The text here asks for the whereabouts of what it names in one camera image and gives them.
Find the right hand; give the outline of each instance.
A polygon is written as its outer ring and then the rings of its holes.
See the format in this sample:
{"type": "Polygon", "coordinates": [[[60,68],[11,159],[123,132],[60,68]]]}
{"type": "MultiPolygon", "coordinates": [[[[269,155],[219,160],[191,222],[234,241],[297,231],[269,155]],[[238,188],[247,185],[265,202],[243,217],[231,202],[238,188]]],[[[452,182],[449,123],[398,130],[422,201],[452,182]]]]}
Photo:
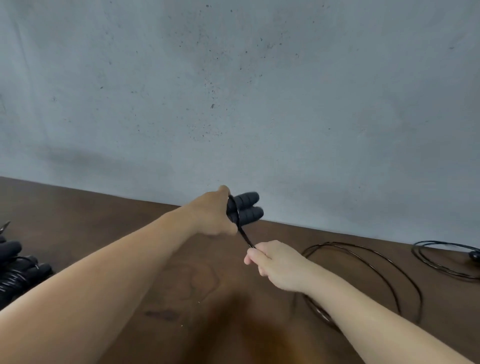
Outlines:
{"type": "Polygon", "coordinates": [[[268,279],[278,288],[286,291],[302,292],[308,275],[318,267],[315,263],[303,257],[292,247],[273,240],[258,243],[255,248],[247,250],[243,262],[258,265],[261,276],[268,279]]]}

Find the concrete wall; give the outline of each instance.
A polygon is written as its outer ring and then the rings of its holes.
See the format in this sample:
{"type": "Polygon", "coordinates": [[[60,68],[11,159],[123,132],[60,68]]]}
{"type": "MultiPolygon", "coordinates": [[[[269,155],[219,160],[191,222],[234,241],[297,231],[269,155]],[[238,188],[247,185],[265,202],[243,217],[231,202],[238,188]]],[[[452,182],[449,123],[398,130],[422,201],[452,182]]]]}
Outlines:
{"type": "Polygon", "coordinates": [[[0,0],[0,174],[480,245],[480,2],[0,0]]]}

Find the gray wall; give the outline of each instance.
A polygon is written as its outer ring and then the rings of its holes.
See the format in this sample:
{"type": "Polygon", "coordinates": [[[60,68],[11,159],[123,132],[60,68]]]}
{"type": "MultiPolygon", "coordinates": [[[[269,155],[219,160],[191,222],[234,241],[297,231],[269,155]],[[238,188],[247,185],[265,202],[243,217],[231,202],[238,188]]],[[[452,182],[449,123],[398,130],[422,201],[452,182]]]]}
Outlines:
{"type": "Polygon", "coordinates": [[[0,0],[0,174],[480,244],[476,0],[0,0]]]}

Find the left arm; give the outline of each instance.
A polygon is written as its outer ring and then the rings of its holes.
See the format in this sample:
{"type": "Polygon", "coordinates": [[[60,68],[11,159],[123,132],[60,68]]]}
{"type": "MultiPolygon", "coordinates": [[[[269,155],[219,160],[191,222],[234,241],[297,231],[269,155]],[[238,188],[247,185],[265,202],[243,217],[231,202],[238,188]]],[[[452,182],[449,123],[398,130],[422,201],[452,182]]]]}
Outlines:
{"type": "Polygon", "coordinates": [[[166,260],[196,233],[235,234],[221,186],[64,269],[0,311],[5,363],[94,363],[166,260]]]}

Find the left hand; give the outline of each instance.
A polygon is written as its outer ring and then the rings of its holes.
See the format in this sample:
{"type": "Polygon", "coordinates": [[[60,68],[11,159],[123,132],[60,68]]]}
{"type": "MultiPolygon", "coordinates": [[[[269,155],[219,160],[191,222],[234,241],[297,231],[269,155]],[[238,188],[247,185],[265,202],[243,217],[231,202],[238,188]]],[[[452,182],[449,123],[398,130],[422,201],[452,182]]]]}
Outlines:
{"type": "Polygon", "coordinates": [[[207,192],[184,206],[196,221],[197,232],[206,235],[235,235],[237,225],[227,217],[230,190],[220,186],[215,192],[207,192]]]}

